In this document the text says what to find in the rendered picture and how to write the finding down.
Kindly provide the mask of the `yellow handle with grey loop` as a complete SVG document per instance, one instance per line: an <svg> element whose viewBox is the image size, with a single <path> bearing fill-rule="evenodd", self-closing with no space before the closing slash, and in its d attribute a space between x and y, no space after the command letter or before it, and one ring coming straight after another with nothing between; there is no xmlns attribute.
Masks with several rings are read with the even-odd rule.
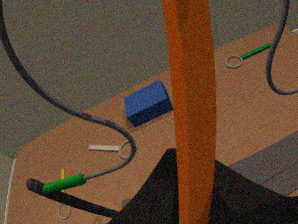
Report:
<svg viewBox="0 0 298 224"><path fill-rule="evenodd" d="M67 179L67 175L65 175L65 168L61 169L61 179ZM67 193L67 190L65 190L65 189L61 190L61 192ZM61 205L64 205L64 204L59 205L59 217L63 218L63 220L65 220L65 218L69 217L69 213L71 213L71 205L68 205L69 210L68 210L67 216L65 216L65 217L61 217L61 214L60 214Z"/></svg>

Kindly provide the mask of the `dark blue rectangular block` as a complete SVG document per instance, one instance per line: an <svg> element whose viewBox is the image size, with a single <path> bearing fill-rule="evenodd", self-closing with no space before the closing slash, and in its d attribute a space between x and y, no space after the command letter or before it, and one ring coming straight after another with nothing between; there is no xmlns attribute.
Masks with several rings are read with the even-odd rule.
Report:
<svg viewBox="0 0 298 224"><path fill-rule="evenodd" d="M124 101L126 119L136 128L173 111L168 92L161 80L124 97Z"/></svg>

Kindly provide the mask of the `grey loop with green handle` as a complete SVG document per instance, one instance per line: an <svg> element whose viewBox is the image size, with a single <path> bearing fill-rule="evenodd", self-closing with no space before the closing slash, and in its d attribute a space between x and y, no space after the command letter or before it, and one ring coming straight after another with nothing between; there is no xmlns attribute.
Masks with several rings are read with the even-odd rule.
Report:
<svg viewBox="0 0 298 224"><path fill-rule="evenodd" d="M265 51L265 49L270 48L270 44L271 43L269 43L269 44L266 43L265 45L262 45L262 47L251 49L251 51L250 52L246 52L245 55L237 56L238 59L241 59L241 64L234 65L234 67L231 67L231 65L227 64L227 59L231 59L231 57L235 57L234 55L231 55L231 56L227 57L227 59L225 60L225 65L226 65L227 68L241 67L243 60L247 59L247 57L254 56L255 53L259 53L261 51L262 52Z"/></svg>

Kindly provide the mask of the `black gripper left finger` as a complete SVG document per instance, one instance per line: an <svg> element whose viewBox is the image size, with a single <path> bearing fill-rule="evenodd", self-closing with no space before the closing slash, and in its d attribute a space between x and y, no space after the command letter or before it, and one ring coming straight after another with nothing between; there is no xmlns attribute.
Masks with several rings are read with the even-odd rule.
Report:
<svg viewBox="0 0 298 224"><path fill-rule="evenodd" d="M180 224L176 148L166 149L133 200L106 224Z"/></svg>

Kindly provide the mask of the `grey loop with flat handle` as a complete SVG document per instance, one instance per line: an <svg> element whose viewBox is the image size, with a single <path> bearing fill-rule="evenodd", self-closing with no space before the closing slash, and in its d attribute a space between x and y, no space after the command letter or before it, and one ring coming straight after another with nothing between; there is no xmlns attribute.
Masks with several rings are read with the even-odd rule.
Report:
<svg viewBox="0 0 298 224"><path fill-rule="evenodd" d="M109 147L109 145L93 145L90 144L88 149L92 149L92 151L105 151L105 152L118 152L118 155L120 155L121 159L128 159L128 157L124 157L121 155L121 149L124 147L126 143L129 143L129 140L124 141L124 143L121 144L121 147Z"/></svg>

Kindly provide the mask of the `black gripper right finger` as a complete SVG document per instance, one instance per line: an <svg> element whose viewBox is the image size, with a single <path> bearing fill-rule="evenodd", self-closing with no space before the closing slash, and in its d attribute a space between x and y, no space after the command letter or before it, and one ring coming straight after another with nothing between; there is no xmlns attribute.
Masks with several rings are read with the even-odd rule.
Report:
<svg viewBox="0 0 298 224"><path fill-rule="evenodd" d="M208 224L298 224L298 196L282 196L216 160Z"/></svg>

